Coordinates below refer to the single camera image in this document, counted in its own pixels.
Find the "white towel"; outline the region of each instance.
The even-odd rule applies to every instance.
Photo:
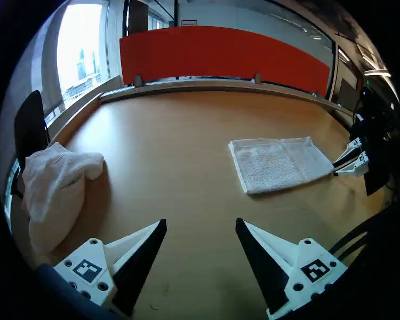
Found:
[[[235,140],[228,147],[243,190],[248,194],[298,186],[334,169],[311,137]]]
[[[102,154],[71,152],[57,142],[26,158],[23,201],[37,252],[52,251],[67,236],[83,205],[84,177],[96,179],[102,166]]]

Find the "city skyline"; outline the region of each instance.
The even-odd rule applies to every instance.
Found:
[[[61,92],[78,85],[99,65],[99,19],[101,5],[69,5],[58,36],[58,76]]]

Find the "table surface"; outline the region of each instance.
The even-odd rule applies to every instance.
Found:
[[[228,142],[311,136],[334,161],[348,133],[318,105],[241,92],[157,94],[102,105],[71,139],[104,155],[55,262],[90,237],[112,242],[159,220],[167,234],[134,319],[266,319],[266,304],[235,233],[236,218],[329,249],[384,206],[362,177],[326,177],[260,196],[243,193]]]

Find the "orange partition panel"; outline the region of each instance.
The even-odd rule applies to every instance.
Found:
[[[308,53],[260,34],[222,27],[152,30],[120,39],[123,82],[177,76],[234,76],[284,84],[325,96],[329,67]]]

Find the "ceiling light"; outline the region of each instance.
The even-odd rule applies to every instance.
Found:
[[[347,55],[346,55],[341,49],[338,49],[338,52],[339,52],[345,59],[347,59],[348,62],[350,62],[350,59],[348,59]]]
[[[391,74],[388,72],[387,69],[375,69],[375,70],[368,70],[364,73],[365,76],[384,76],[390,77]]]
[[[371,72],[368,74],[364,74],[365,76],[383,76],[383,77],[390,77],[391,74],[388,72]]]

